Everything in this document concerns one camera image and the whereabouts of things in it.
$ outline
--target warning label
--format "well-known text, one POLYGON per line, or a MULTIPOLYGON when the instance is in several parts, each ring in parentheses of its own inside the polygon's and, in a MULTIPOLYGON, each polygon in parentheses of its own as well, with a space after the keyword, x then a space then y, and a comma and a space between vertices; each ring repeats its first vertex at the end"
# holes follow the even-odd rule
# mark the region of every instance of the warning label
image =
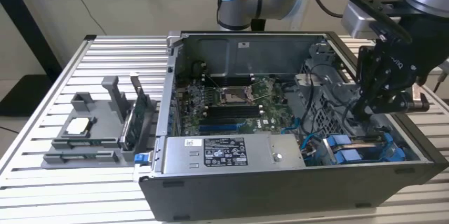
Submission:
POLYGON ((203 139, 203 165, 206 167, 247 165, 245 139, 203 139))

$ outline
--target blue cable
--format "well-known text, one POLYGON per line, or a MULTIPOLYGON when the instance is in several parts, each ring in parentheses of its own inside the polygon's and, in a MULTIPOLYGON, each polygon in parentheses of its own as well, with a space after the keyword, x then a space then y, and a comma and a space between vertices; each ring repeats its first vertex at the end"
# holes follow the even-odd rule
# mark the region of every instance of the blue cable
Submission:
POLYGON ((285 134, 285 131, 287 130, 293 130, 297 129, 297 127, 299 126, 299 118, 294 118, 294 126, 293 127, 286 127, 281 130, 281 135, 285 134))
POLYGON ((305 137, 299 149, 303 149, 303 148, 306 147, 307 141, 309 141, 309 139, 311 138, 313 135, 314 135, 314 133, 309 134, 309 135, 305 137))

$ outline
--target robotic arm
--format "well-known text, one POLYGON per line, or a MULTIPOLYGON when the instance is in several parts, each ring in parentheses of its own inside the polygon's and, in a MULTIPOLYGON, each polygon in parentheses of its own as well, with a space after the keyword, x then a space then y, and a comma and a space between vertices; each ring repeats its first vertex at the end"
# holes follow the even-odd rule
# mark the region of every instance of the robotic arm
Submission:
POLYGON ((357 120, 371 112, 426 111, 418 86, 449 56, 447 0, 349 0, 342 25, 354 38, 375 39, 358 53, 357 120))

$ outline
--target wall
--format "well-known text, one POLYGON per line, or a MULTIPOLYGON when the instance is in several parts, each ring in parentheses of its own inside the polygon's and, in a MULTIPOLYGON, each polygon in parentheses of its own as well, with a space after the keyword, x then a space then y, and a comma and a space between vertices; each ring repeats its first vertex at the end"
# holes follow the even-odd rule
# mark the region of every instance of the wall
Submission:
MULTIPOLYGON (((66 63, 85 34, 101 34, 80 0, 24 0, 54 54, 66 63)), ((108 35, 163 35, 169 30, 215 30, 215 0, 84 0, 108 35)), ((309 0, 302 30, 343 34, 339 20, 309 0)), ((346 0, 322 0, 342 12, 346 0)), ((289 22, 269 21, 267 30, 289 30, 289 22)))
POLYGON ((42 73, 41 65, 0 4, 0 80, 42 73))

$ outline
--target aluminum extrusion table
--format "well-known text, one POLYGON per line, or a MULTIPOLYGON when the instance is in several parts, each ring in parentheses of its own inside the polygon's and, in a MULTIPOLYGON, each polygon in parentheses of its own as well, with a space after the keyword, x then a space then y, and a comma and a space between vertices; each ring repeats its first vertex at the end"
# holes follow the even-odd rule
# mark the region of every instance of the aluminum extrusion table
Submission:
MULTIPOLYGON (((341 37, 351 52, 370 42, 341 37)), ((118 88, 135 98, 129 73, 138 72, 146 94, 159 100, 166 65, 163 36, 98 36, 84 41, 45 99, 0 160, 0 223, 154 224, 133 168, 40 169, 50 139, 72 110, 77 91, 109 99, 105 75, 118 75, 118 88)), ((425 87, 431 102, 411 121, 449 158, 449 107, 425 87)), ((213 220, 203 223, 449 223, 449 169, 425 185, 403 188, 371 209, 213 220)))

